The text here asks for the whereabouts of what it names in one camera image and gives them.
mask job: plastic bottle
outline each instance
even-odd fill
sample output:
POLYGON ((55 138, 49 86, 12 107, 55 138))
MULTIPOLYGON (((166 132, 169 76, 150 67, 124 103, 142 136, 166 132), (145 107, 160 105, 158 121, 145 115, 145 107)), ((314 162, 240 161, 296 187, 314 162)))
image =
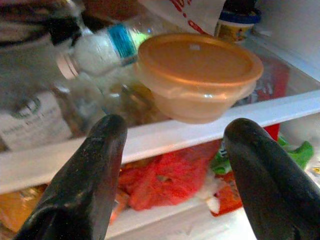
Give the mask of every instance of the plastic bottle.
POLYGON ((134 62, 137 49, 145 39, 166 32, 160 18, 150 12, 144 13, 96 34, 80 37, 74 48, 58 56, 57 64, 67 79, 80 73, 101 76, 134 62))

